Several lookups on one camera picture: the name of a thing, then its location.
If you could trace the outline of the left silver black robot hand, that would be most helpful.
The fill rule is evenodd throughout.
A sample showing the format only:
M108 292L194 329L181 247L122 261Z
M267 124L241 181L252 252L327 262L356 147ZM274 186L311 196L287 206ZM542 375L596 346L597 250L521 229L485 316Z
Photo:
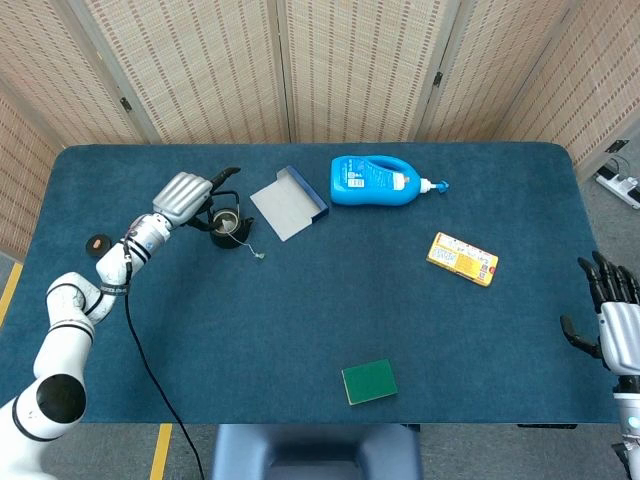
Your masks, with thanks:
M218 223L213 220L205 223L199 215L210 211L214 196L227 194L219 188L240 171L239 167L228 167L211 180L191 173L178 173L153 199L154 215L164 218L169 231L182 226L213 231Z

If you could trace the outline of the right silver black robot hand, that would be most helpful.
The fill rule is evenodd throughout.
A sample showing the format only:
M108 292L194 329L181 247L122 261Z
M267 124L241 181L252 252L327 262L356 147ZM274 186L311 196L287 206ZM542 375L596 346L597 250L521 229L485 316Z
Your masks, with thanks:
M573 347L603 362L616 376L639 374L639 280L626 267L614 265L598 251L580 257L599 328L592 343L580 336L567 315L560 317L565 339Z

